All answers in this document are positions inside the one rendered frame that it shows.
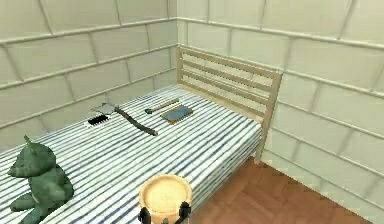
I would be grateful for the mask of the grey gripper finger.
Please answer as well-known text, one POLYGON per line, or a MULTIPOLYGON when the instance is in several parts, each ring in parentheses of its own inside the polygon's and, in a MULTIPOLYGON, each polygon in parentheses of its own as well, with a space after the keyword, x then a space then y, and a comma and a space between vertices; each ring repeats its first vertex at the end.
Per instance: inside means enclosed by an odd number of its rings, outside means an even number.
POLYGON ((138 214, 138 220, 141 224, 151 224, 151 215, 149 210, 146 207, 143 207, 139 214, 138 214))
POLYGON ((187 221, 187 224, 190 224, 190 215, 191 207, 188 202, 184 201, 181 203, 178 211, 178 217, 174 224, 182 224, 184 221, 187 221))

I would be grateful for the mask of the tan wooden bowl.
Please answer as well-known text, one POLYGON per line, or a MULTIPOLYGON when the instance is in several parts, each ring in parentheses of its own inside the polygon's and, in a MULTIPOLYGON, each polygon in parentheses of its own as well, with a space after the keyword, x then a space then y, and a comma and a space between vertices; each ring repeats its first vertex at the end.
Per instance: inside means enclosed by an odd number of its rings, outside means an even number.
POLYGON ((174 224, 179 219, 183 202, 192 205, 192 188, 186 179, 178 175, 153 176, 139 191, 139 204, 149 211, 150 224, 161 224, 165 218, 169 224, 174 224))

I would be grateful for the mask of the striped bed with wooden headboard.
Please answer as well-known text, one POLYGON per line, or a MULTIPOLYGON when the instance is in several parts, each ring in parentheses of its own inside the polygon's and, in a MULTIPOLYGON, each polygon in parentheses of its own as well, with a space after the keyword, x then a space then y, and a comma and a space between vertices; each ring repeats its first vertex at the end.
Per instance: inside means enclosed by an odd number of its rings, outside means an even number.
MULTIPOLYGON (((149 135, 118 113, 95 127, 85 121, 30 138, 51 148, 74 186, 73 198, 40 224, 141 224, 139 191, 153 176, 174 174, 192 188, 197 209, 263 146, 282 75, 245 61, 179 47, 178 83, 119 106, 149 135), (179 102, 152 114, 169 100, 179 102), (185 105, 193 113, 169 124, 160 117, 185 105)), ((10 204, 29 191, 26 178, 7 174, 23 144, 0 153, 0 224, 18 224, 30 210, 10 204)))

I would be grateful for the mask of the blue book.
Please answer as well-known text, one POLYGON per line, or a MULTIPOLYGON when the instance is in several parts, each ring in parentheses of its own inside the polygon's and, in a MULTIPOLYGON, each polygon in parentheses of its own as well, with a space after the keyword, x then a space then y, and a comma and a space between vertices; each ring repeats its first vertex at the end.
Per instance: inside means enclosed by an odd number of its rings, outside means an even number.
POLYGON ((185 105, 179 105, 177 107, 172 108, 169 111, 164 112, 160 115, 161 118, 166 120, 169 124, 174 124, 185 117, 191 115, 193 110, 185 105))

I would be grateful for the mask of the black and white phone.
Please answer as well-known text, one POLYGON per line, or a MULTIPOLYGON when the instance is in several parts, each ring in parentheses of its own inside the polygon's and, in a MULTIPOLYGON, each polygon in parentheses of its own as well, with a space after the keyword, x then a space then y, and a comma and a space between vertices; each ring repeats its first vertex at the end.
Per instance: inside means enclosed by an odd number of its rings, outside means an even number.
POLYGON ((95 127, 97 125, 100 125, 110 119, 107 115, 97 115, 93 118, 90 118, 84 122, 84 125, 86 127, 95 127))

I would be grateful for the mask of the green teddy bear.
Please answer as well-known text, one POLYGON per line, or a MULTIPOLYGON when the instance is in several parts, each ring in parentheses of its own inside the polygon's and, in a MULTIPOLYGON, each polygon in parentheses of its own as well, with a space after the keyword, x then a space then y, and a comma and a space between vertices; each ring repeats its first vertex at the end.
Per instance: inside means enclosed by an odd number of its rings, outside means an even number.
POLYGON ((68 203, 74 196, 74 186, 56 155, 48 146, 23 136, 26 144, 16 156, 7 174, 26 178, 29 191, 10 204, 12 212, 30 210, 18 224, 40 224, 47 216, 68 203))

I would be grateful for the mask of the wooden-handled hammer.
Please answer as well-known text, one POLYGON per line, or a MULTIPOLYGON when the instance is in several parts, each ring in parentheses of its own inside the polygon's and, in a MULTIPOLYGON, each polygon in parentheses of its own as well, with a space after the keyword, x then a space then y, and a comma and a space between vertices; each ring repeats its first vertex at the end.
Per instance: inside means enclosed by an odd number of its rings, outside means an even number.
POLYGON ((177 103, 177 102, 179 102, 179 99, 178 99, 178 98, 173 99, 173 100, 169 100, 169 101, 167 101, 167 102, 165 102, 165 103, 163 103, 163 104, 160 104, 160 105, 158 105, 158 106, 155 106, 155 107, 153 107, 153 108, 147 108, 147 109, 144 110, 144 112, 147 113, 147 114, 152 114, 152 113, 155 112, 155 111, 158 111, 158 110, 160 110, 160 109, 162 109, 162 108, 165 108, 165 107, 167 107, 167 106, 169 106, 169 105, 172 105, 172 104, 174 104, 174 103, 177 103))

